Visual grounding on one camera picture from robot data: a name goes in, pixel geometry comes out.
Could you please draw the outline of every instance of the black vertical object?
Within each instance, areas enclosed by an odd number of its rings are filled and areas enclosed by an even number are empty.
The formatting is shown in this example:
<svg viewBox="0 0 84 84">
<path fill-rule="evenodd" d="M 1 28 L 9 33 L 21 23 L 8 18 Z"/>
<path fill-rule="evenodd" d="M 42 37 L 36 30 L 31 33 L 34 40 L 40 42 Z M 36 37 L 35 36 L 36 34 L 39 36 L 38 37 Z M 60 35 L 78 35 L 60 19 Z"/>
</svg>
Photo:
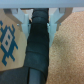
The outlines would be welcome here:
<svg viewBox="0 0 84 84">
<path fill-rule="evenodd" d="M 29 67 L 28 84 L 45 84 L 49 66 L 49 9 L 34 9 L 24 66 Z"/>
</svg>

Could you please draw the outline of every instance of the blue graphic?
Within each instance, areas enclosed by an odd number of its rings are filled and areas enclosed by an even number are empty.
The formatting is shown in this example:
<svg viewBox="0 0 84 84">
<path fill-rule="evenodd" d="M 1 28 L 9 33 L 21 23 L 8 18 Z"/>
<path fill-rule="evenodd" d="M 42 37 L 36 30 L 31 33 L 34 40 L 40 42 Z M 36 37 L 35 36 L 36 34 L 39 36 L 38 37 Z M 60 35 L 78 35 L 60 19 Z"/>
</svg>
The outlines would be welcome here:
<svg viewBox="0 0 84 84">
<path fill-rule="evenodd" d="M 2 63 L 6 66 L 7 65 L 6 57 L 9 58 L 9 56 L 10 56 L 12 58 L 12 60 L 15 61 L 15 58 L 12 55 L 12 53 L 13 53 L 14 47 L 16 47 L 16 49 L 18 49 L 18 46 L 17 46 L 16 42 L 14 41 L 14 39 L 15 39 L 14 26 L 12 25 L 12 28 L 13 28 L 13 31 L 12 31 L 10 27 L 7 27 L 7 25 L 5 26 L 5 29 L 3 29 L 2 28 L 2 26 L 3 26 L 2 21 L 0 21 L 0 25 L 1 25 L 0 30 L 2 32 L 2 36 L 0 38 L 1 49 L 4 52 Z"/>
</svg>

